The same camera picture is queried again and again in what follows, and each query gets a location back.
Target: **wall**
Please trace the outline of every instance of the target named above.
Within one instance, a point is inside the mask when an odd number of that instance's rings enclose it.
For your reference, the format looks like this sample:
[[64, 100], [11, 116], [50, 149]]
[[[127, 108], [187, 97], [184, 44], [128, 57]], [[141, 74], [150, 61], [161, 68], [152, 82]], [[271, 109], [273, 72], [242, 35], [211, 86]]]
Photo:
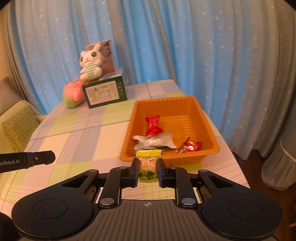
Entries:
[[4, 50], [2, 14], [3, 10], [0, 11], [0, 80], [5, 76], [10, 76]]

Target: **red candy wrapper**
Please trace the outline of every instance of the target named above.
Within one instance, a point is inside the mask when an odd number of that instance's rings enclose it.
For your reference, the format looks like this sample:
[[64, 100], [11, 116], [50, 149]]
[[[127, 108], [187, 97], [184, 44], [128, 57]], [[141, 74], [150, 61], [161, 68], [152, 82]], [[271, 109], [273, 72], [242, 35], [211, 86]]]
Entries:
[[147, 137], [155, 137], [156, 133], [161, 133], [163, 131], [158, 125], [159, 118], [160, 115], [154, 115], [145, 118], [145, 121], [149, 123], [149, 127], [146, 132]]
[[195, 142], [188, 137], [187, 140], [177, 149], [176, 153], [197, 151], [201, 144], [201, 142]]

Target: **pink plush toy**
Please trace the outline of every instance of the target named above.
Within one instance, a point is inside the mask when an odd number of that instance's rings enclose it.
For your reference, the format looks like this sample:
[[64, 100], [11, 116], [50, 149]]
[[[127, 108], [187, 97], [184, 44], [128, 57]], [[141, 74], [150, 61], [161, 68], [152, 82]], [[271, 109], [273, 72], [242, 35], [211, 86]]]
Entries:
[[82, 86], [87, 81], [80, 80], [80, 78], [68, 83], [63, 90], [63, 100], [65, 105], [69, 108], [78, 106], [84, 99]]

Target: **plaid tablecloth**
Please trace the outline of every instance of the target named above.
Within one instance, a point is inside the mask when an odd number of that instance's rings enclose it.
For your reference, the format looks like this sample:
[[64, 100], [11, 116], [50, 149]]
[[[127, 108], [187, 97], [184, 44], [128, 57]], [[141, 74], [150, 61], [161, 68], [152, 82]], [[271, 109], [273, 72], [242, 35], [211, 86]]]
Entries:
[[[118, 166], [129, 166], [119, 154], [136, 100], [183, 96], [172, 80], [138, 84], [126, 88], [128, 101], [88, 109], [86, 103], [67, 109], [59, 104], [33, 133], [25, 151], [52, 150], [56, 161], [11, 172], [0, 196], [0, 211], [11, 216], [13, 205], [22, 197], [88, 169], [109, 172]], [[208, 169], [237, 183], [248, 183], [227, 144], [212, 121], [209, 123], [220, 145], [217, 154], [200, 163], [182, 165], [188, 172]], [[161, 189], [158, 183], [138, 183], [137, 188], [122, 191], [124, 199], [173, 199], [174, 190]]]

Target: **blue curtain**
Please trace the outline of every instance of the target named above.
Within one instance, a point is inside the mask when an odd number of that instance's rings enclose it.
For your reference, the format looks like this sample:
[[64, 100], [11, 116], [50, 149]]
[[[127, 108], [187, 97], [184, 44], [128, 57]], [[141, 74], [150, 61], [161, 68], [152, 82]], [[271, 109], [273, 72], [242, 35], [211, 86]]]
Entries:
[[284, 125], [288, 106], [274, 103], [291, 101], [296, 53], [293, 25], [284, 24], [295, 23], [295, 11], [285, 2], [16, 0], [15, 11], [30, 81], [47, 112], [79, 75], [84, 46], [111, 39], [129, 84], [174, 79], [243, 159], [253, 148], [268, 155], [274, 142], [263, 147], [260, 137], [275, 141]]

